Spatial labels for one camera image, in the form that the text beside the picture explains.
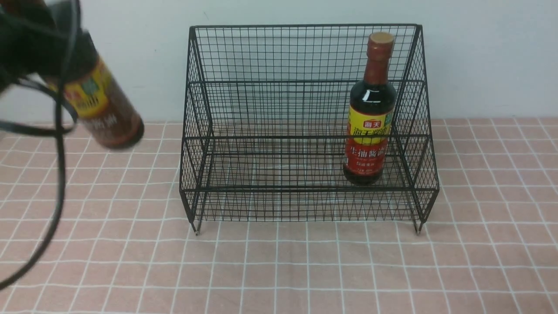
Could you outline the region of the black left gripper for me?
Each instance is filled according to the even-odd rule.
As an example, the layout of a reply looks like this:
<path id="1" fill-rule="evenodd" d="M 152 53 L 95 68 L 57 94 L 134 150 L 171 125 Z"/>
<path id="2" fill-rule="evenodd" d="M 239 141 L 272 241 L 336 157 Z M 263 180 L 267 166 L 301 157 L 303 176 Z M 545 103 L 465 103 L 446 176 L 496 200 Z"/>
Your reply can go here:
<path id="1" fill-rule="evenodd" d="M 99 58 L 79 0 L 3 0 L 0 48 L 2 91 L 30 74 L 57 83 L 66 61 L 66 81 L 82 79 Z"/>

